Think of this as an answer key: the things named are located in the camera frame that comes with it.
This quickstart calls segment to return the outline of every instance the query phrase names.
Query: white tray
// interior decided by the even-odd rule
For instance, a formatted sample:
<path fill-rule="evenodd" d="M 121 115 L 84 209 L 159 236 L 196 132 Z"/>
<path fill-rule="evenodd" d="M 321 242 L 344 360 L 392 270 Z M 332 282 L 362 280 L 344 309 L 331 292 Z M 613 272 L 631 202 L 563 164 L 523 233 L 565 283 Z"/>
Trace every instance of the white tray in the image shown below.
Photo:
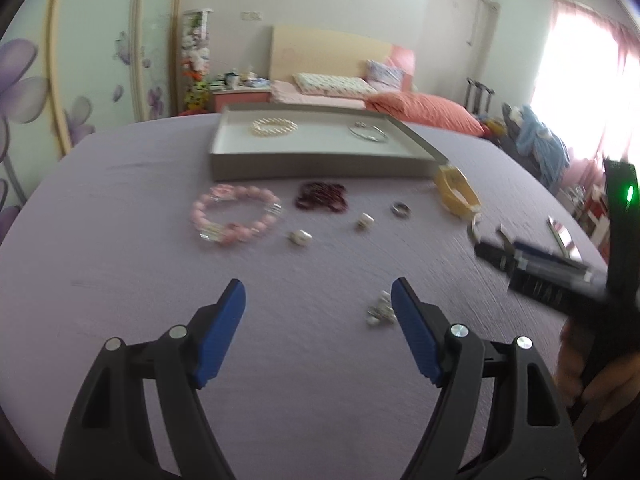
<path fill-rule="evenodd" d="M 283 118 L 298 129 L 281 137 L 257 137 L 251 124 Z M 362 121 L 379 127 L 388 142 L 351 133 Z M 376 112 L 313 105 L 250 103 L 229 105 L 209 150 L 215 180 L 285 177 L 435 175 L 447 158 L 400 121 Z"/>

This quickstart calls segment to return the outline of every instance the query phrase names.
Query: blue clothing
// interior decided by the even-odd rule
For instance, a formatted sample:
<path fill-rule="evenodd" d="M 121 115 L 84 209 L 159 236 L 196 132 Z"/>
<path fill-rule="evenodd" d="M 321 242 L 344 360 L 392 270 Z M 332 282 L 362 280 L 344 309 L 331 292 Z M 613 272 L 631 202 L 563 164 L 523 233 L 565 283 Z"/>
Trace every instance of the blue clothing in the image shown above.
<path fill-rule="evenodd" d="M 555 192 L 562 179 L 564 169 L 569 166 L 569 155 L 562 139 L 549 130 L 536 117 L 529 105 L 522 107 L 522 127 L 516 140 L 518 153 L 529 156 L 536 151 L 540 164 L 540 183 Z"/>

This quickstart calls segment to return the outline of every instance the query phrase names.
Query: pink curtain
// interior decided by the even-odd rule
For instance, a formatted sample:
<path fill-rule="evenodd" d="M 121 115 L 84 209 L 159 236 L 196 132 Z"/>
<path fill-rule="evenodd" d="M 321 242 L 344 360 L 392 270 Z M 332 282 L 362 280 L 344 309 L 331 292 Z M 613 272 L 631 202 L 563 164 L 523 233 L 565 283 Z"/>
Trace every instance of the pink curtain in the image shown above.
<path fill-rule="evenodd" d="M 640 164 L 640 40 L 594 10 L 554 0 L 531 105 L 572 155 L 562 187 L 599 184 L 606 157 Z"/>

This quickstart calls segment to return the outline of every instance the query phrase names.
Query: headboard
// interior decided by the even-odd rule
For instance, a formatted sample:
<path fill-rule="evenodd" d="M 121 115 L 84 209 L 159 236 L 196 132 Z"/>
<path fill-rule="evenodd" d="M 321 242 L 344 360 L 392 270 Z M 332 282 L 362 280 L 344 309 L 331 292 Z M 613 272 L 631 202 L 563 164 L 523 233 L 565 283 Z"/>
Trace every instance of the headboard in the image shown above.
<path fill-rule="evenodd" d="M 269 78 L 293 82 L 292 74 L 298 72 L 364 77 L 367 59 L 404 69 L 408 77 L 402 86 L 410 88 L 412 50 L 357 34 L 294 25 L 273 27 Z"/>

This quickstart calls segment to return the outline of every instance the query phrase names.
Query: purple tablecloth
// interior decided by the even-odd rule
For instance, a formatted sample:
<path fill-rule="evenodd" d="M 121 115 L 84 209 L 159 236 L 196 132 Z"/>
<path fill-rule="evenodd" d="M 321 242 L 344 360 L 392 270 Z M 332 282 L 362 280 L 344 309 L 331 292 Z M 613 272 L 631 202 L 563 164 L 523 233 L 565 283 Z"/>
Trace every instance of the purple tablecloth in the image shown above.
<path fill-rule="evenodd" d="M 526 334 L 552 367 L 562 319 L 507 292 L 475 261 L 463 222 L 415 180 L 342 180 L 343 215 L 290 206 L 300 181 L 260 182 L 287 208 L 273 233 L 220 248 L 190 225 L 210 186 L 207 146 L 218 117 L 134 124 L 83 140 L 36 190 L 0 248 L 0 404 L 53 468 L 71 405 L 100 346 L 157 338 L 217 300 L 229 279 L 248 304 L 219 377 L 200 392 L 239 479 L 400 478 L 438 391 L 398 326 L 371 329 L 367 307 L 399 276 L 452 322 L 510 342 Z M 415 126 L 466 174 L 496 224 L 549 247 L 547 215 L 571 226 L 583 257 L 604 267 L 568 213 L 494 145 Z M 389 206 L 403 200 L 409 220 Z M 367 212 L 374 227 L 353 225 Z M 310 232 L 311 246 L 285 234 Z M 158 398 L 147 389 L 161 463 L 175 472 Z M 488 399 L 468 453 L 481 445 Z"/>

